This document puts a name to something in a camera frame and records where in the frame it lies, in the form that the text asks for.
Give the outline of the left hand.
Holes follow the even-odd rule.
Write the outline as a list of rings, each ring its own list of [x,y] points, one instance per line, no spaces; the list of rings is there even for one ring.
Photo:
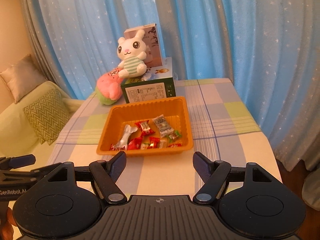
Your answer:
[[[10,207],[7,208],[6,219],[7,221],[3,225],[3,228],[1,229],[1,238],[3,240],[13,240],[13,236],[14,236],[13,226],[16,226],[16,222],[13,218],[12,209]]]

